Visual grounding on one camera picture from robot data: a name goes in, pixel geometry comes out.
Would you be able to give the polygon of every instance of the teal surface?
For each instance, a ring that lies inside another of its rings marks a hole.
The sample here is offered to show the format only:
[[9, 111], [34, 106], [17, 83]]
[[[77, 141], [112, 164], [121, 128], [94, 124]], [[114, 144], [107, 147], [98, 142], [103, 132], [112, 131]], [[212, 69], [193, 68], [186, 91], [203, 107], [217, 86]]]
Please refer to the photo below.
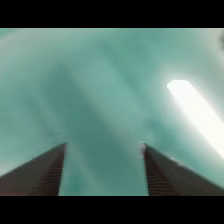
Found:
[[68, 143], [60, 195], [147, 195], [146, 141], [224, 186], [223, 160], [166, 84], [224, 114], [223, 70], [198, 29], [0, 30], [0, 174]]

